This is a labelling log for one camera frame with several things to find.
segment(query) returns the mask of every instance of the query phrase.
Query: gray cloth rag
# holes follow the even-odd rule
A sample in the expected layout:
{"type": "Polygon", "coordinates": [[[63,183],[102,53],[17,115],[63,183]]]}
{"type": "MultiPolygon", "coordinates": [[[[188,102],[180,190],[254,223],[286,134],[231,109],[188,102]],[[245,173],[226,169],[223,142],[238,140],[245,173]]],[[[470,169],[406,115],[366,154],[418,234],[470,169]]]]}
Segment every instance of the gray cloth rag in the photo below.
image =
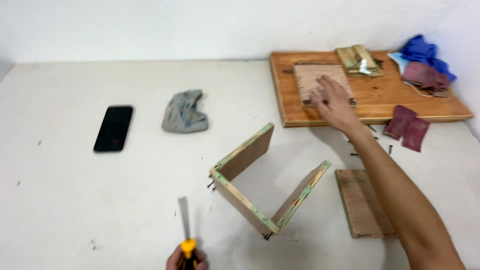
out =
{"type": "Polygon", "coordinates": [[[201,89],[173,95],[163,116],[162,129],[171,132],[195,132],[207,129],[207,115],[197,111],[197,101],[201,97],[201,89]]]}

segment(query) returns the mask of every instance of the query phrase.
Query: forearm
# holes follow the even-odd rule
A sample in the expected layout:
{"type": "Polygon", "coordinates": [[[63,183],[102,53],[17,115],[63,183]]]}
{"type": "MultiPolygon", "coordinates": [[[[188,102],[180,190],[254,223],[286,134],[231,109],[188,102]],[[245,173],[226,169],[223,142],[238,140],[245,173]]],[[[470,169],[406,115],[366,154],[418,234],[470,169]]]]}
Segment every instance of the forearm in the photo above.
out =
{"type": "Polygon", "coordinates": [[[346,132],[412,264],[418,256],[457,256],[438,213],[365,126],[346,132]]]}

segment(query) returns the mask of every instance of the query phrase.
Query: white table surface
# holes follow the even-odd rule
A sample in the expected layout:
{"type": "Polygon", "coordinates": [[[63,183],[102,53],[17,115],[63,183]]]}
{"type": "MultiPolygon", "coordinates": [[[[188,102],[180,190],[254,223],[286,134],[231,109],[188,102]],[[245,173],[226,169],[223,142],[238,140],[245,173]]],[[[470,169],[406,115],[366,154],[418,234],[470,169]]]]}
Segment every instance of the white table surface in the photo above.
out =
{"type": "MultiPolygon", "coordinates": [[[[392,157],[433,203],[465,265],[480,268],[480,145],[464,123],[432,124],[422,153],[375,135],[394,146],[392,157]]],[[[397,239],[350,237],[334,170],[362,168],[352,151],[331,128],[281,127],[266,61],[16,65],[0,83],[0,269],[163,269],[183,240],[180,196],[188,196],[192,234],[213,270],[407,269],[397,239]],[[168,101],[190,88],[204,90],[199,111],[210,128],[163,132],[168,101]],[[126,146],[95,154],[114,104],[135,108],[126,146]],[[234,180],[267,215],[320,162],[333,166],[265,241],[206,186],[209,168],[269,121],[269,151],[234,180]]]]}

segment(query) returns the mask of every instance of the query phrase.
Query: worn sandpaper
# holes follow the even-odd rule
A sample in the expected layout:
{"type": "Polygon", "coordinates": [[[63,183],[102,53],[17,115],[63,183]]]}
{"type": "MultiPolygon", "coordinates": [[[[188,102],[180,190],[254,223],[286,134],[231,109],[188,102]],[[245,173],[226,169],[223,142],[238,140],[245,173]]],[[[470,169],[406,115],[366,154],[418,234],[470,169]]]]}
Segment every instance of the worn sandpaper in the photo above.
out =
{"type": "Polygon", "coordinates": [[[408,128],[409,123],[417,117],[417,113],[402,105],[396,105],[393,112],[393,119],[388,124],[384,133],[400,140],[408,128]]]}
{"type": "Polygon", "coordinates": [[[403,135],[402,146],[420,152],[421,142],[427,133],[429,125],[429,122],[416,117],[411,120],[407,131],[403,135]]]}

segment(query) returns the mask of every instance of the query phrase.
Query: black smartphone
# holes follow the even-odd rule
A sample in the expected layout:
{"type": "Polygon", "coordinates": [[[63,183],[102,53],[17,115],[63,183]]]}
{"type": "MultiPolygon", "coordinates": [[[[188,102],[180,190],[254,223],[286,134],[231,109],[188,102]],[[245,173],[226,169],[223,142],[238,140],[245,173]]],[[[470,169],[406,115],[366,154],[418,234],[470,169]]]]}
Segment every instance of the black smartphone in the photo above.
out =
{"type": "Polygon", "coordinates": [[[98,132],[93,151],[121,151],[125,144],[125,139],[127,138],[132,113],[132,106],[108,107],[100,131],[98,132]]]}

